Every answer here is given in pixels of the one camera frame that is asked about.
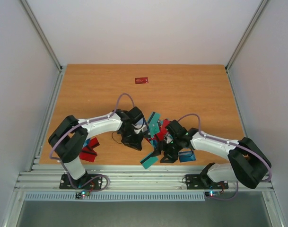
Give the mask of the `teal card front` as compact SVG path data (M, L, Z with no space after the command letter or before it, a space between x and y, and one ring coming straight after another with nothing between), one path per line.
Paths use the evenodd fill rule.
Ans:
M152 153L150 153L149 155L147 155L145 158L143 158L140 161L140 164L144 167L144 169L148 169L150 168L153 164L155 164L158 161L158 157L153 156Z

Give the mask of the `teal card top pile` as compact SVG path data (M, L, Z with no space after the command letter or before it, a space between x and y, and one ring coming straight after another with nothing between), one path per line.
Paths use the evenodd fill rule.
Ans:
M148 125L151 125L151 126L155 125L158 122L159 118L160 118L159 113L152 112L150 117L147 120Z

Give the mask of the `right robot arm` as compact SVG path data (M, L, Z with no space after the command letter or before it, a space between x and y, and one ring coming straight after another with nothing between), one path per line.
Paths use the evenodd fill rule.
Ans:
M200 128L187 130L179 121L166 126L163 139L163 163L174 163L181 150L201 150L228 162L209 163L201 172L201 182L212 187L221 181L238 181L247 188L255 189L260 182L271 180L271 163L252 139L229 140L205 133Z

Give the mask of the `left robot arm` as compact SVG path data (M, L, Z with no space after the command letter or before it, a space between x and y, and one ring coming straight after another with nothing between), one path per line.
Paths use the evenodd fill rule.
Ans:
M50 158L55 152L57 160L68 174L70 185L75 189L83 189L90 184L90 177L79 156L82 149L89 145L87 140L106 132L117 132L121 135L123 145L141 151L144 125L144 116L138 107L129 111L118 109L89 119L76 119L69 115L48 139L52 147Z

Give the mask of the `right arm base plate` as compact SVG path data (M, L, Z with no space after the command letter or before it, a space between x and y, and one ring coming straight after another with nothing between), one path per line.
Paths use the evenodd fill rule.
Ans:
M229 188L224 181L213 182L208 176L199 174L185 175L185 184L188 190L220 190Z

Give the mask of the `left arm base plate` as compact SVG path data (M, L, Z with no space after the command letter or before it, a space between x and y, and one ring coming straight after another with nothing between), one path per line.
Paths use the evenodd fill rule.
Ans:
M101 175L87 174L80 179L75 180L71 177L71 181L67 174L63 174L60 180L59 188L62 190L82 189L82 190L100 190L103 178Z

